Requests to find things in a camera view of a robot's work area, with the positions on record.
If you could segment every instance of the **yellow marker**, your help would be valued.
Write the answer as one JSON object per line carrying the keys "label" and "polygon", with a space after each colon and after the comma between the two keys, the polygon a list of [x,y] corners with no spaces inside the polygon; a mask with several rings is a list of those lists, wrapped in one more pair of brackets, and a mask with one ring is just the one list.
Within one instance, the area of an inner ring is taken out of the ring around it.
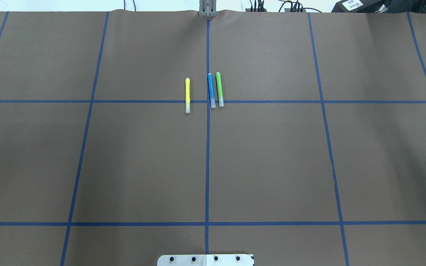
{"label": "yellow marker", "polygon": [[190,113],[190,78],[185,79],[185,113]]}

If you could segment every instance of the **blue marker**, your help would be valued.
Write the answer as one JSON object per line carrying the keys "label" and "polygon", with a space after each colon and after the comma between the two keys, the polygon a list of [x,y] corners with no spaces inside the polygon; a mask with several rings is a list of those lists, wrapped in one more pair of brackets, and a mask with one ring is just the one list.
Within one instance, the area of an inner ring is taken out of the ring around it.
{"label": "blue marker", "polygon": [[208,89],[210,90],[210,104],[212,109],[215,109],[216,105],[214,102],[213,75],[211,73],[208,73]]}

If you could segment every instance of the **white metal bracket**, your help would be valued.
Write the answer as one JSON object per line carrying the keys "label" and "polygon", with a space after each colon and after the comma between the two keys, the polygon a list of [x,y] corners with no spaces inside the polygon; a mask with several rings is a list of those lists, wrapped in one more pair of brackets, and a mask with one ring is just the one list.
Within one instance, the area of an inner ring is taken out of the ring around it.
{"label": "white metal bracket", "polygon": [[200,17],[216,17],[216,0],[200,0]]}
{"label": "white metal bracket", "polygon": [[157,266],[254,266],[249,254],[162,255]]}

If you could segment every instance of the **pen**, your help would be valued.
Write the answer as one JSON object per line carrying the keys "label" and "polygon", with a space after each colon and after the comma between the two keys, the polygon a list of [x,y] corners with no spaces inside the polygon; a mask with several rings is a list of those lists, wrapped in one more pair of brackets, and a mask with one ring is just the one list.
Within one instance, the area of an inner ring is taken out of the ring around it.
{"label": "pen", "polygon": [[211,73],[208,73],[208,89],[210,91],[210,104],[211,108],[216,108],[215,101],[214,101],[214,91],[213,91],[213,75]]}
{"label": "pen", "polygon": [[221,74],[219,72],[216,72],[216,87],[218,88],[218,101],[220,102],[220,107],[224,107],[223,86],[221,85]]}
{"label": "pen", "polygon": [[185,113],[190,113],[190,78],[185,79]]}

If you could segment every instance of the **gray mat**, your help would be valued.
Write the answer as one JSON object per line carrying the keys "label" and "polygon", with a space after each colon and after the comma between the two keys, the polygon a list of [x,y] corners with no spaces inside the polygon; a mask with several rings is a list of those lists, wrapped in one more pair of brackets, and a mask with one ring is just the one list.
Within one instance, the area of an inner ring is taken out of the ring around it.
{"label": "gray mat", "polygon": [[197,16],[0,13],[0,265],[426,265],[426,15]]}

